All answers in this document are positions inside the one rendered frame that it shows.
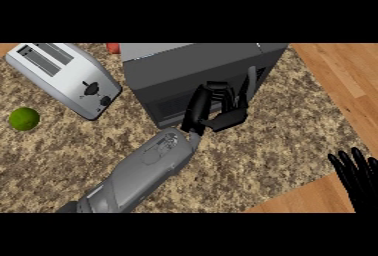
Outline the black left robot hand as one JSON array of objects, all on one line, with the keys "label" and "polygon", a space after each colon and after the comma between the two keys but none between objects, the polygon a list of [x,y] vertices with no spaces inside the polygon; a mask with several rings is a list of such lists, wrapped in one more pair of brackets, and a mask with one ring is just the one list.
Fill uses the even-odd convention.
[{"label": "black left robot hand", "polygon": [[[234,90],[227,82],[208,81],[205,84],[200,84],[188,101],[181,130],[202,135],[206,127],[213,132],[219,132],[241,124],[247,117],[246,92],[247,82],[243,82],[239,94],[234,94]],[[212,101],[221,103],[221,113],[209,120],[208,115]]]}]

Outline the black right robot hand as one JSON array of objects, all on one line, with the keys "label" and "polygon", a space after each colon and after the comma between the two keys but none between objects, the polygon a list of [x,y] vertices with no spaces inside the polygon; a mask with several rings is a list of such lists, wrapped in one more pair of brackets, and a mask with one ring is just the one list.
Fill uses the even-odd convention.
[{"label": "black right robot hand", "polygon": [[348,157],[343,151],[329,154],[327,160],[345,188],[348,199],[357,213],[378,214],[378,159],[364,158],[357,147]]}]

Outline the dark grey microwave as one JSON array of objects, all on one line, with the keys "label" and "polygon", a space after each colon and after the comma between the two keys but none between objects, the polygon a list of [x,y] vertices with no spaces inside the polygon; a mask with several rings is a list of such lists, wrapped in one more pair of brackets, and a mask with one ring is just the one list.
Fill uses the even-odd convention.
[{"label": "dark grey microwave", "polygon": [[181,123],[191,94],[208,81],[234,90],[256,68],[255,92],[287,48],[284,43],[122,43],[125,83],[157,128]]}]

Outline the silver toaster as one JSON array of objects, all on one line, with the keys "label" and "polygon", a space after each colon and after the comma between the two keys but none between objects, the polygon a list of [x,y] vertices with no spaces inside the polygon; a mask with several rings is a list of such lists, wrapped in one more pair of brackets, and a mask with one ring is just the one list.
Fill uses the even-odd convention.
[{"label": "silver toaster", "polygon": [[5,61],[82,118],[98,118],[122,88],[82,49],[72,43],[19,43]]}]

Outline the green lime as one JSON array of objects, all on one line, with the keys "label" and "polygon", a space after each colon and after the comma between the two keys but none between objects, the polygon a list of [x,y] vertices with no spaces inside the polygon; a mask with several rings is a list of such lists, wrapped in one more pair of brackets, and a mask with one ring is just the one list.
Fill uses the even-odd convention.
[{"label": "green lime", "polygon": [[27,107],[20,107],[10,113],[8,123],[10,126],[19,131],[30,130],[38,125],[38,122],[39,114]]}]

